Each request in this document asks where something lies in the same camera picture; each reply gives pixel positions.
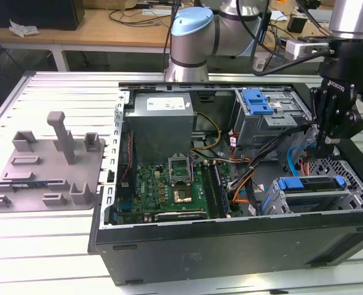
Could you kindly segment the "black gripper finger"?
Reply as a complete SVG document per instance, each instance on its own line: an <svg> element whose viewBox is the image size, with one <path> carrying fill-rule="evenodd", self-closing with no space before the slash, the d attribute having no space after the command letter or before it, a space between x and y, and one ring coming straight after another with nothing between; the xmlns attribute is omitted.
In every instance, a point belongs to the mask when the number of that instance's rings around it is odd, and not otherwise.
<svg viewBox="0 0 363 295"><path fill-rule="evenodd" d="M328 157L330 146L325 143L329 134L329 111L328 111L328 90L327 87L312 88L312 104L314 108L314 122L318 133L316 136L316 147L313 148L313 157Z"/></svg>
<svg viewBox="0 0 363 295"><path fill-rule="evenodd" d="M363 102L356 101L351 109L331 124L330 134L325 140L325 143L330 146L329 155L333 155L335 146L341 140L350 139L361 131L363 131Z"/></svg>

